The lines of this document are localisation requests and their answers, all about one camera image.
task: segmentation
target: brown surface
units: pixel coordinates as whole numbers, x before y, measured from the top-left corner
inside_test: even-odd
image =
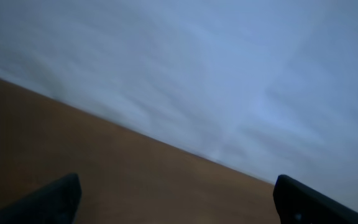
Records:
[[[76,223],[279,223],[272,185],[0,80],[0,208],[69,172]]]

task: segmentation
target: white cloth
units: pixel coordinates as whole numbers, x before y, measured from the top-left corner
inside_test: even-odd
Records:
[[[0,77],[358,211],[358,1],[0,0]]]

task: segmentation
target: white fabric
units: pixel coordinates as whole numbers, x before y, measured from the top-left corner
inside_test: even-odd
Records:
[[[358,1],[0,0],[0,77],[358,211]]]

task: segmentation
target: wooden table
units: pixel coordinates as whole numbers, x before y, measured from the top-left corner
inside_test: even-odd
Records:
[[[76,223],[279,223],[272,185],[0,80],[0,208],[69,172]]]

